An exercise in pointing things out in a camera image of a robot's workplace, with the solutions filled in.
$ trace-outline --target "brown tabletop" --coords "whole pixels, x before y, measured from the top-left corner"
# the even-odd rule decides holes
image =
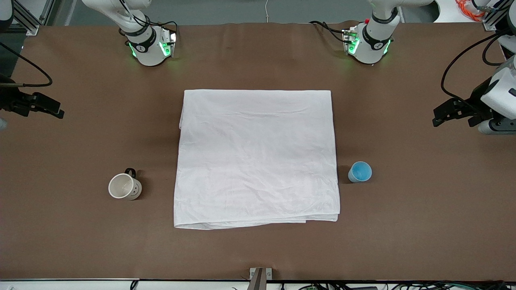
[[[176,57],[149,68],[117,27],[42,27],[23,54],[66,114],[0,112],[0,278],[240,279],[266,266],[276,279],[516,280],[515,137],[431,122],[443,70],[487,35],[401,24],[368,66],[309,24],[185,26]],[[467,98],[492,74],[482,48],[457,62],[450,91]],[[13,78],[45,81],[21,60]],[[338,222],[175,229],[183,91],[201,88],[331,90]],[[358,160],[373,178],[349,184]],[[143,184],[133,202],[107,192],[126,167]]]

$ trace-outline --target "white mug with dots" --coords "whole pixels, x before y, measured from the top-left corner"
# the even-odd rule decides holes
[[[141,193],[141,183],[136,180],[136,170],[127,168],[125,173],[117,174],[109,182],[108,190],[116,199],[136,199]]]

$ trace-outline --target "mug handle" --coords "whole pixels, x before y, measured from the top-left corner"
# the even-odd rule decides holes
[[[125,170],[125,174],[129,174],[132,178],[136,178],[136,170],[134,170],[134,168],[127,168]]]

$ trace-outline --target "folded white cloth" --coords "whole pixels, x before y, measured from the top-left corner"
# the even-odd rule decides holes
[[[337,221],[330,91],[187,90],[174,226]]]

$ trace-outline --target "black cable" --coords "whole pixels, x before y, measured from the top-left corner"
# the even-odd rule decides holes
[[[136,17],[134,14],[132,14],[129,9],[127,8],[126,6],[126,3],[125,3],[125,0],[118,0],[120,2],[120,4],[122,4],[122,6],[124,7],[125,11],[127,11],[127,13],[129,15],[131,15],[134,20],[136,21],[136,23],[138,23],[140,26],[145,26],[145,25],[154,25],[154,26],[161,26],[163,27],[164,25],[167,25],[167,24],[170,24],[170,23],[173,23],[175,25],[175,31],[174,33],[179,33],[179,25],[175,22],[175,21],[168,21],[168,22],[165,22],[165,23],[162,23],[162,24],[159,24],[157,22],[153,22],[153,21],[147,21],[147,20],[142,20],[138,17]]]
[[[468,52],[469,50],[471,50],[472,48],[474,48],[475,46],[481,44],[481,43],[484,43],[494,37],[496,37],[498,34],[492,34],[484,39],[481,39],[475,43],[473,43],[472,45],[468,46],[468,48],[464,49],[461,53],[459,53],[459,55],[457,55],[451,62],[450,64],[448,65],[448,67],[446,68],[446,70],[444,70],[444,73],[443,73],[443,77],[441,78],[441,89],[443,90],[444,93],[446,93],[448,96],[454,98],[454,99],[458,99],[459,101],[461,101],[462,103],[464,103],[466,106],[468,106],[470,109],[472,109],[473,111],[477,112],[477,113],[481,113],[477,108],[473,107],[471,104],[469,104],[468,102],[466,102],[463,98],[459,97],[458,95],[456,94],[453,94],[451,92],[449,92],[445,87],[444,87],[444,81],[446,80],[446,76],[448,74],[448,71],[450,70],[450,68],[452,68],[452,66],[455,64],[455,62],[461,57],[463,56],[466,52]]]
[[[486,45],[486,48],[484,48],[484,51],[482,52],[482,61],[489,65],[489,66],[494,66],[494,67],[498,67],[498,66],[501,66],[503,65],[504,63],[503,62],[490,62],[487,60],[487,51],[489,50],[489,48],[493,45],[493,43],[500,37],[502,37],[505,33],[502,33],[503,31],[505,31],[505,33],[509,32],[507,29],[506,30],[502,30],[500,32],[500,34],[497,33],[497,35],[491,39],[491,41],[488,42],[488,44]]]
[[[331,35],[333,35],[333,37],[335,37],[338,41],[340,42],[344,42],[344,43],[351,43],[351,41],[349,40],[343,40],[341,39],[340,37],[338,37],[335,33],[340,33],[340,34],[343,34],[344,32],[343,31],[340,31],[340,30],[337,30],[337,29],[333,29],[331,27],[329,27],[326,22],[319,22],[319,21],[310,21],[309,22],[310,24],[318,24],[320,26],[322,26],[324,29],[326,29],[327,31],[329,31],[331,33]]]
[[[32,61],[26,59],[24,56],[22,56],[21,54],[15,52],[14,50],[12,50],[10,47],[6,46],[5,44],[0,42],[0,45],[3,48],[7,49],[9,52],[13,53],[14,55],[16,55],[19,58],[21,58],[21,59],[25,60],[26,62],[28,62],[31,66],[35,67],[38,71],[40,71],[42,74],[44,74],[46,76],[46,78],[49,80],[48,83],[46,83],[46,84],[13,84],[13,83],[7,83],[7,84],[0,84],[0,87],[33,87],[33,88],[40,88],[40,87],[48,87],[49,85],[51,85],[53,83],[52,78],[49,76],[49,74],[47,74],[44,70],[42,70],[35,63],[33,63]]]
[[[134,280],[131,282],[131,286],[129,287],[129,290],[134,290],[138,286],[138,280]]]

